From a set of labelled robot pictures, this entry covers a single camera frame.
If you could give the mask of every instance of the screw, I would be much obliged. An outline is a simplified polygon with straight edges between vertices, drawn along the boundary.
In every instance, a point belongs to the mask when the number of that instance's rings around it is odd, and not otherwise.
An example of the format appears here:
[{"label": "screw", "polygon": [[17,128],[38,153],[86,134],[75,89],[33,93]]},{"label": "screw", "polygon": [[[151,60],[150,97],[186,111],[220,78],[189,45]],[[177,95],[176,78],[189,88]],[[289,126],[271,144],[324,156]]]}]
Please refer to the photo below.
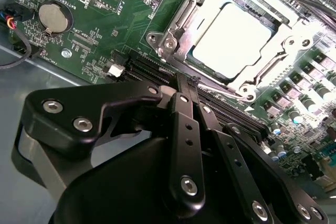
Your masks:
[{"label": "screw", "polygon": [[320,212],[317,211],[315,207],[310,207],[310,209],[312,210],[312,212],[315,214],[317,218],[319,218],[320,220],[323,219],[322,215],[320,214]]},{"label": "screw", "polygon": [[63,105],[56,101],[46,101],[43,103],[43,109],[48,113],[57,114],[63,110]]},{"label": "screw", "polygon": [[188,98],[187,97],[184,97],[183,95],[180,96],[181,100],[184,101],[184,102],[188,102]]},{"label": "screw", "polygon": [[236,132],[237,134],[240,134],[240,130],[239,130],[237,127],[233,126],[233,127],[232,127],[232,130],[233,130],[234,132]]},{"label": "screw", "polygon": [[170,41],[166,43],[166,48],[172,49],[174,47],[174,44]]},{"label": "screw", "polygon": [[92,123],[86,118],[77,118],[73,124],[73,126],[81,132],[89,132],[92,129]]},{"label": "screw", "polygon": [[266,210],[263,208],[263,206],[257,202],[257,201],[253,201],[252,203],[252,208],[254,213],[262,220],[262,221],[266,221],[268,219],[268,215]]},{"label": "screw", "polygon": [[211,109],[209,109],[207,106],[203,106],[203,109],[206,113],[211,113]]},{"label": "screw", "polygon": [[304,208],[302,205],[298,204],[298,210],[299,213],[305,217],[307,220],[310,220],[310,214],[308,213],[308,211],[306,210],[306,208]]},{"label": "screw", "polygon": [[150,43],[155,43],[156,42],[156,37],[154,35],[149,36],[149,42]]},{"label": "screw", "polygon": [[181,187],[182,190],[190,196],[195,196],[197,194],[197,186],[191,178],[183,177],[181,179]]},{"label": "screw", "polygon": [[72,52],[68,48],[64,48],[61,52],[61,55],[64,58],[70,58],[72,56]]},{"label": "screw", "polygon": [[149,87],[148,88],[149,92],[151,92],[152,94],[157,94],[157,90],[155,88]]}]

